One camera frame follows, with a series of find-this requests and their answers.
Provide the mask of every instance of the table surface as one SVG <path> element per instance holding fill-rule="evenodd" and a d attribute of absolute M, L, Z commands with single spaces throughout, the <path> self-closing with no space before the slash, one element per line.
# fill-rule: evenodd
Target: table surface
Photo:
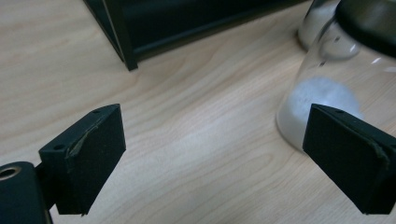
<path fill-rule="evenodd" d="M 396 223 L 362 215 L 285 143 L 275 112 L 305 52 L 309 2 L 128 72 L 82 0 L 0 2 L 0 164 L 120 104 L 127 151 L 85 217 L 55 223 Z"/>

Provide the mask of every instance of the glass container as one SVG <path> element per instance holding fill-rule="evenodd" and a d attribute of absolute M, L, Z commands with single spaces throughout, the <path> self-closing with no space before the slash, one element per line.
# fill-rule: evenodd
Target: glass container
<path fill-rule="evenodd" d="M 396 134 L 396 1 L 343 0 L 308 51 L 276 122 L 302 150 L 312 104 Z"/>
<path fill-rule="evenodd" d="M 323 26 L 333 17 L 340 0 L 314 0 L 298 29 L 298 39 L 305 49 L 314 43 Z"/>

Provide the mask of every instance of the wooden table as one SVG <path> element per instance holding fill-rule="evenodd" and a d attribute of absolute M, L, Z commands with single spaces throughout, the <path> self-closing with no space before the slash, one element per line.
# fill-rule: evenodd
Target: wooden table
<path fill-rule="evenodd" d="M 128 72 L 82 0 L 0 2 L 0 164 L 121 104 L 127 151 L 85 217 L 55 223 L 396 223 L 362 215 L 276 130 L 309 3 Z"/>

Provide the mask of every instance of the metal ring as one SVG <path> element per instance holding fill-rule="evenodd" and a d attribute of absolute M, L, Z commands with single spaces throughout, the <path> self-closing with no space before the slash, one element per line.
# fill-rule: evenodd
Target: metal ring
<path fill-rule="evenodd" d="M 10 166 L 0 171 L 0 181 L 10 179 L 21 171 L 19 166 Z"/>

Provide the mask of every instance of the black lid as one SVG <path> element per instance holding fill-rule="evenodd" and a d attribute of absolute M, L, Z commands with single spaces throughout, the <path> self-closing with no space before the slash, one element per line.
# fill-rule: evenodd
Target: black lid
<path fill-rule="evenodd" d="M 335 18 L 363 45 L 396 58 L 396 0 L 342 0 Z"/>

